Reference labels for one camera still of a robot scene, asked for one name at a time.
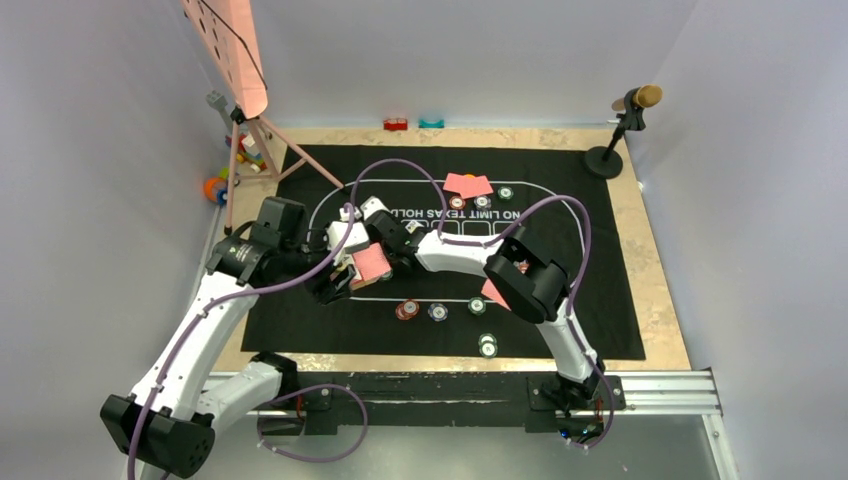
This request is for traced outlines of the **red chip stack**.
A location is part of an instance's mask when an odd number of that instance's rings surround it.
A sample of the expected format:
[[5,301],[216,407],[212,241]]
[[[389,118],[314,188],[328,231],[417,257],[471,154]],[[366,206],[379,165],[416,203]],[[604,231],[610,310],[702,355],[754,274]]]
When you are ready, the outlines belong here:
[[420,312],[420,305],[417,301],[407,299],[399,303],[395,308],[395,316],[398,320],[411,320]]

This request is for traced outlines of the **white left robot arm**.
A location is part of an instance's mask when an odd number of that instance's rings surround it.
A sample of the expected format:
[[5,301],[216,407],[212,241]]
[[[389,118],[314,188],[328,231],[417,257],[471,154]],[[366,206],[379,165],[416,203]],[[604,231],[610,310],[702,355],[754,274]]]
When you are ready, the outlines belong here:
[[309,393],[295,361],[254,355],[225,382],[206,381],[237,324],[257,300],[308,284],[331,285],[348,244],[364,227],[350,203],[326,228],[323,249],[304,243],[305,207],[266,198],[256,219],[214,245],[195,299],[173,337],[130,393],[111,395],[100,418],[127,456],[128,479],[187,479],[208,459],[217,438],[250,410],[284,409]]

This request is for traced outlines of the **green chips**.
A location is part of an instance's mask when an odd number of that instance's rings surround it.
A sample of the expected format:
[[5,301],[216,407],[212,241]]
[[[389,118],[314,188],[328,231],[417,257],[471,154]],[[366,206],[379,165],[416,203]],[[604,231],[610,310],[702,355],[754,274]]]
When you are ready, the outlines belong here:
[[497,196],[500,200],[509,201],[514,197],[514,191],[511,187],[501,186],[497,190]]
[[497,340],[490,333],[482,334],[478,339],[479,353],[483,358],[495,358],[498,354]]

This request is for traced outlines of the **blue chip stack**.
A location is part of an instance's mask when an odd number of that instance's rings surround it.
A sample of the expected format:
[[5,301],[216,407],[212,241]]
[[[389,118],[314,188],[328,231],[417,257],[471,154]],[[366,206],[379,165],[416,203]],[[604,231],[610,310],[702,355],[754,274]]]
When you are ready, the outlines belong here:
[[432,303],[428,307],[428,315],[433,321],[442,322],[448,317],[448,309],[442,303]]

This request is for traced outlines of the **red chips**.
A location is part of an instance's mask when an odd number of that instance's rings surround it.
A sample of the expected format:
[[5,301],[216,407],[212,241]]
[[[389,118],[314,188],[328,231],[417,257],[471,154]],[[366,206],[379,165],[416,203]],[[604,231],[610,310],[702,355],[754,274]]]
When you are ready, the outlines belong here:
[[453,196],[449,199],[448,205],[452,210],[463,210],[466,206],[466,201],[460,196]]

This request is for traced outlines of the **green chip stack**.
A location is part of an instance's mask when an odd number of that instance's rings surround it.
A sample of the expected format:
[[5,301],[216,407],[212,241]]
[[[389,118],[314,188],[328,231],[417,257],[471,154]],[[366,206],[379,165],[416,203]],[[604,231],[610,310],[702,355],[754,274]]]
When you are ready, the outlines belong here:
[[483,315],[486,312],[486,301],[481,297],[470,298],[467,303],[468,310],[475,316]]

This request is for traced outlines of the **red-backed card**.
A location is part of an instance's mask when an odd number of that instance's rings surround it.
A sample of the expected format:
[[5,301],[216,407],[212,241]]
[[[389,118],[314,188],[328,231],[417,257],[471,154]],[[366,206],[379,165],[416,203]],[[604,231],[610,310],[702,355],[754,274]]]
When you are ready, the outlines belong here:
[[508,310],[508,311],[510,311],[510,310],[511,310],[511,308],[509,307],[509,305],[508,305],[508,303],[506,302],[506,300],[505,300],[505,299],[503,298],[503,296],[499,293],[499,291],[498,291],[498,290],[497,290],[497,288],[495,287],[494,283],[493,283],[490,279],[487,279],[487,280],[484,282],[484,284],[483,284],[483,286],[482,286],[482,289],[481,289],[481,294],[482,294],[485,298],[487,298],[488,300],[491,300],[491,301],[492,301],[492,302],[494,302],[495,304],[500,305],[500,306],[501,306],[501,307],[503,307],[504,309],[506,309],[506,310]]
[[464,199],[476,198],[479,196],[491,195],[494,190],[487,176],[463,176],[463,193]]

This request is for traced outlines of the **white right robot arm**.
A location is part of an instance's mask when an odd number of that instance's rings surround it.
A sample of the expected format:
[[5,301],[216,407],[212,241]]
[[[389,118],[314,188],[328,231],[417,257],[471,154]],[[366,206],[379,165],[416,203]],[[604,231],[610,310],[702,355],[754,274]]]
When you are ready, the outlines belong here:
[[555,360],[557,393],[576,407],[599,396],[604,367],[574,310],[577,282],[526,227],[503,238],[442,234],[429,227],[410,230],[386,210],[367,215],[364,226],[392,263],[491,281],[510,311],[538,328]]

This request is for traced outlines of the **red playing card box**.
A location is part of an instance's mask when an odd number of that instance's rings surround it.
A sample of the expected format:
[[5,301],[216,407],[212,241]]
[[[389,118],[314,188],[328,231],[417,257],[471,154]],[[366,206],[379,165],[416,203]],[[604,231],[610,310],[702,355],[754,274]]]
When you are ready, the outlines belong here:
[[382,246],[372,243],[368,248],[344,254],[335,267],[332,278],[346,281],[351,290],[358,290],[381,280],[391,271]]

